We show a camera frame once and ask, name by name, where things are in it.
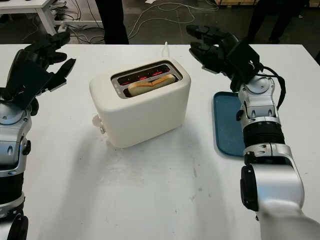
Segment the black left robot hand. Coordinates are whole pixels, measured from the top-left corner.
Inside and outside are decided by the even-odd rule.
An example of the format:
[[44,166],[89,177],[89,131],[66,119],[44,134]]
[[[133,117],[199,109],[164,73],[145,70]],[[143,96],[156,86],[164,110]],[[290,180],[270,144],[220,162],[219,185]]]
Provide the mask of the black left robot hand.
[[35,116],[39,110],[36,99],[46,91],[54,91],[67,83],[76,60],[58,52],[70,41],[70,33],[45,34],[35,43],[20,49],[12,62],[6,84],[9,100]]

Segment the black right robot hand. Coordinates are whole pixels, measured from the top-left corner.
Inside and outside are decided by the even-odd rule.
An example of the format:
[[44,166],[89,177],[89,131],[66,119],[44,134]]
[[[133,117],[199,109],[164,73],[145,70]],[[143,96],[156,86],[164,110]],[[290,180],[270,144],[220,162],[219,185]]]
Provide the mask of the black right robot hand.
[[231,80],[231,91],[238,92],[241,84],[238,83],[235,68],[227,59],[227,55],[239,42],[238,38],[214,26],[190,24],[186,26],[186,31],[197,39],[190,43],[191,55],[205,70],[228,77]]

